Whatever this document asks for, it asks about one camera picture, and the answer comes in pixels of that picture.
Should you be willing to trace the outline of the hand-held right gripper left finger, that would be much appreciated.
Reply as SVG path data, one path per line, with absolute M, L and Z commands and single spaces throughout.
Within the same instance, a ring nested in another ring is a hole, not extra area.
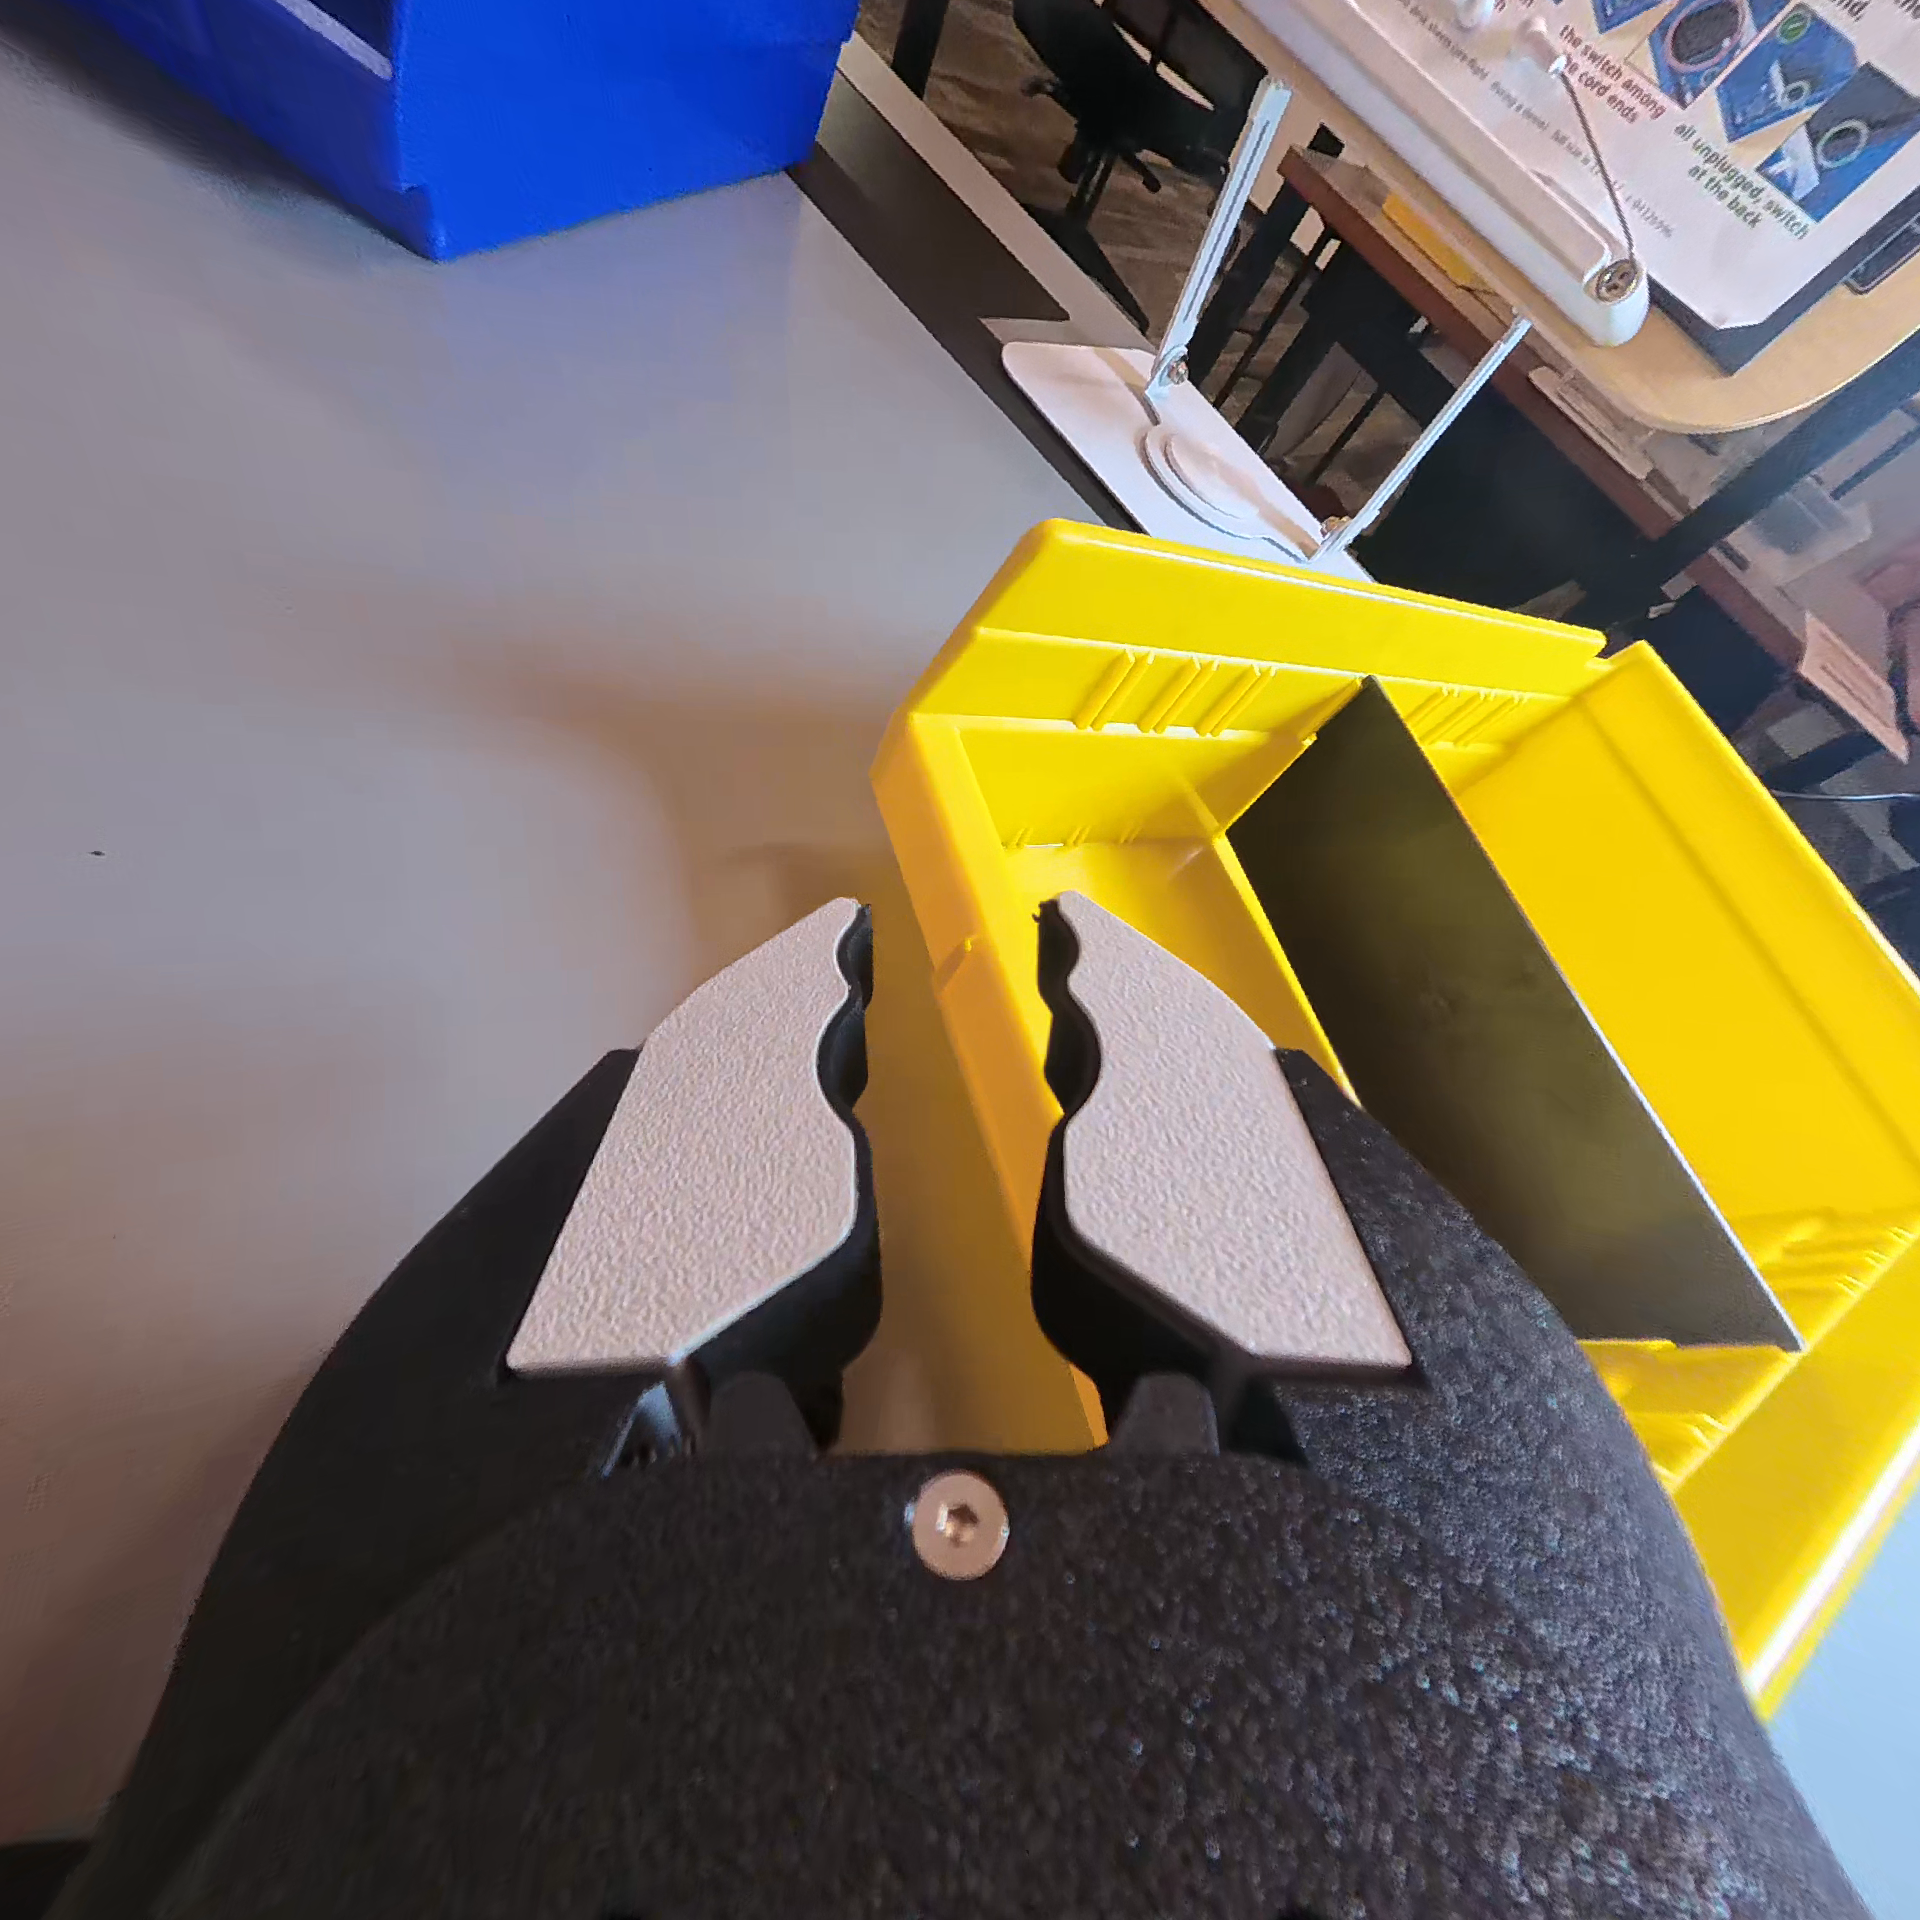
M 839 1425 L 880 1320 L 868 1083 L 874 914 L 827 899 L 638 1046 L 512 1334 L 514 1376 L 785 1383 Z

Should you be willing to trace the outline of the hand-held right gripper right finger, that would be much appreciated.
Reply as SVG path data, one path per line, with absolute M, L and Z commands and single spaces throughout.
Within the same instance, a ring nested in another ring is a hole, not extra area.
M 1091 895 L 1041 910 L 1048 1138 L 1035 1314 L 1111 1424 L 1184 1376 L 1224 1425 L 1284 1378 L 1385 1383 L 1412 1353 L 1280 1046 Z

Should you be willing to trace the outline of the yellow plastic bin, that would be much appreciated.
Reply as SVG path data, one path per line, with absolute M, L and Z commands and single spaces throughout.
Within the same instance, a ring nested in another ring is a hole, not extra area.
M 1051 518 L 874 786 L 1000 1208 L 1062 1105 L 1041 905 L 1079 890 L 1354 1095 L 1231 826 L 1364 678 L 1804 1336 L 1585 1338 L 1777 1712 L 1916 1485 L 1916 976 L 1644 641 Z

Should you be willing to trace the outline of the blue plastic bin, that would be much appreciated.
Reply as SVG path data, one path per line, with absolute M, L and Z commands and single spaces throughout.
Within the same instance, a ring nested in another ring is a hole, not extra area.
M 810 155 L 858 1 L 80 1 L 447 259 Z

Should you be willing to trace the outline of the black bin divider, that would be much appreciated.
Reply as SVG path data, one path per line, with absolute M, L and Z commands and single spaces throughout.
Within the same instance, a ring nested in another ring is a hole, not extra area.
M 1358 1103 L 1576 1336 L 1804 1350 L 1378 678 L 1228 835 Z

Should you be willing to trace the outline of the wooden background table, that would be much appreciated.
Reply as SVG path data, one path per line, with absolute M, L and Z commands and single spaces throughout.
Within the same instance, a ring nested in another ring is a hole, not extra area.
M 1420 235 L 1385 217 L 1358 165 L 1290 150 L 1283 182 L 1321 217 L 1338 251 L 1308 293 L 1300 331 L 1242 416 L 1242 431 L 1257 446 L 1274 438 L 1332 351 L 1418 425 L 1434 425 L 1462 378 L 1430 350 L 1448 346 L 1478 368 L 1515 310 L 1500 293 L 1456 282 Z M 1568 416 L 1535 382 L 1538 370 L 1600 385 L 1535 322 L 1355 534 L 1360 565 L 1391 585 L 1487 607 L 1548 593 L 1559 606 L 1555 616 L 1615 639 L 1641 638 L 1673 591 L 1702 589 L 1767 657 L 1798 664 L 1804 645 L 1791 638 L 1785 616 L 1762 609 L 1759 587 L 1715 552 L 1897 399 L 1916 394 L 1916 333 L 1795 416 L 1783 438 L 1683 511 Z

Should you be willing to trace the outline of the white paper label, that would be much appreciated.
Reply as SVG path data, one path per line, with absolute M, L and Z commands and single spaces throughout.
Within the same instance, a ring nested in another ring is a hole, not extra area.
M 1872 664 L 1827 619 L 1804 613 L 1793 671 L 1804 687 L 1880 750 L 1897 761 L 1910 758 L 1914 714 L 1902 651 L 1897 651 L 1894 666 Z

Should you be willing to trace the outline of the rounded wooden board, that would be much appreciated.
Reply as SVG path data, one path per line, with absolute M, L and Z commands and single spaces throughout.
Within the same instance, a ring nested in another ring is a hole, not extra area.
M 1762 325 L 1711 328 L 1646 278 L 1648 314 L 1641 328 L 1628 343 L 1603 345 L 1550 301 L 1535 269 L 1497 251 L 1402 155 L 1364 130 L 1326 82 L 1305 75 L 1305 64 L 1280 38 L 1290 22 L 1298 22 L 1298 3 L 1216 3 L 1216 10 L 1270 69 L 1297 86 L 1308 115 L 1329 123 L 1385 194 L 1415 203 L 1480 264 L 1490 293 L 1500 293 L 1515 312 L 1527 307 L 1531 322 L 1544 322 L 1546 336 L 1578 368 L 1598 376 L 1598 393 L 1623 416 L 1675 434 L 1777 423 L 1835 394 L 1916 333 L 1916 253 L 1896 257 L 1897 238 L 1916 241 L 1914 194 L 1840 264 Z

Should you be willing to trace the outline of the black office chair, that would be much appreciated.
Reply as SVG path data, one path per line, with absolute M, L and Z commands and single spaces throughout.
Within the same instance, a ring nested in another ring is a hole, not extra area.
M 1145 310 L 1094 238 L 1095 210 L 1119 168 L 1153 194 L 1164 170 L 1218 190 L 1265 65 L 1191 1 L 1015 1 L 1015 24 L 1046 69 L 1024 93 L 1073 119 L 1059 158 L 1067 203 L 1024 210 L 1143 328 Z

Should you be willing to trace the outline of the printed instruction poster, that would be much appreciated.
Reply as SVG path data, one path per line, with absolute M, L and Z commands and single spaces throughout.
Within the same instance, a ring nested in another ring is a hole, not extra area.
M 1382 93 L 1576 281 L 1631 253 L 1708 328 L 1767 322 L 1916 194 L 1916 3 L 1352 10 Z

